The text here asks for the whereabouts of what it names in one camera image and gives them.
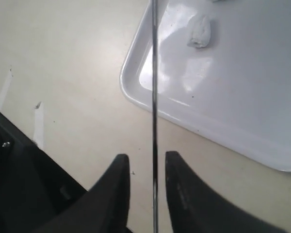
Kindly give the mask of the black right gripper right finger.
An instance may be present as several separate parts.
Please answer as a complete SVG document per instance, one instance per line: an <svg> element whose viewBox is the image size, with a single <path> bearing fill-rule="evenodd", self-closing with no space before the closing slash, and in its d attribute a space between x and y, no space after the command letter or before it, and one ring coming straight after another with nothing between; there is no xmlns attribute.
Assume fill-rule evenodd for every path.
<svg viewBox="0 0 291 233"><path fill-rule="evenodd" d="M176 151L165 154L166 197L175 233L282 233L211 189Z"/></svg>

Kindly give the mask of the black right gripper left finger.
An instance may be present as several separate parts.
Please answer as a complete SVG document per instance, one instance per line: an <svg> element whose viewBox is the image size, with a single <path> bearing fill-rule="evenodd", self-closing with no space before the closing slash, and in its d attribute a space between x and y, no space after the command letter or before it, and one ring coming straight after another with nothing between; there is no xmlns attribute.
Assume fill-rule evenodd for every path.
<svg viewBox="0 0 291 233"><path fill-rule="evenodd" d="M129 201L129 158L119 154L86 194L36 232L125 233Z"/></svg>

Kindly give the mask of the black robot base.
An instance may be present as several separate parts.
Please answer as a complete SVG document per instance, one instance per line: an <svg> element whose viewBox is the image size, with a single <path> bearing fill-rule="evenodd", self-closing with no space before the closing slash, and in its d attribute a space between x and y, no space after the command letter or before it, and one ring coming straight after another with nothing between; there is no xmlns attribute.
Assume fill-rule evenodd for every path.
<svg viewBox="0 0 291 233"><path fill-rule="evenodd" d="M0 233L31 233L86 192L0 113Z"/></svg>

